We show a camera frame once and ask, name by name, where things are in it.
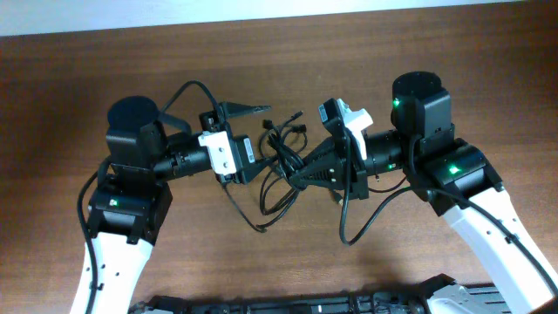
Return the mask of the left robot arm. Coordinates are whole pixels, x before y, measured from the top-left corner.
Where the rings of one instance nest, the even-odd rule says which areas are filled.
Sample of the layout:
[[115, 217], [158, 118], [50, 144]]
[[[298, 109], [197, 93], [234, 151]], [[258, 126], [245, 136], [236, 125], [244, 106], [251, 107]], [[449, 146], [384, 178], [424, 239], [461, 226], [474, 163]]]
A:
[[110, 154], [78, 200], [85, 260], [73, 313], [125, 313], [149, 260], [173, 196], [168, 183], [211, 170], [222, 187], [247, 184], [267, 165], [248, 136], [234, 136], [228, 119], [268, 106], [221, 102], [202, 113], [202, 130], [164, 113], [144, 96], [114, 103], [105, 139]]

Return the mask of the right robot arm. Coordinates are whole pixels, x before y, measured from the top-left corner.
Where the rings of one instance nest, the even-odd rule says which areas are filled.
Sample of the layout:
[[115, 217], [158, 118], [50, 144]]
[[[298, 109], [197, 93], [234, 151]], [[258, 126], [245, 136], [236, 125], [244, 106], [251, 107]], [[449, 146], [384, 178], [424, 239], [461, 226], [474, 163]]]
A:
[[557, 274], [519, 219], [487, 157], [458, 138], [449, 91], [432, 72], [408, 72], [392, 84], [390, 130], [368, 134], [371, 116], [341, 99], [320, 108], [329, 137], [288, 172], [297, 189], [341, 190], [365, 199], [368, 179], [401, 170], [407, 188], [466, 242], [513, 313], [557, 304]]

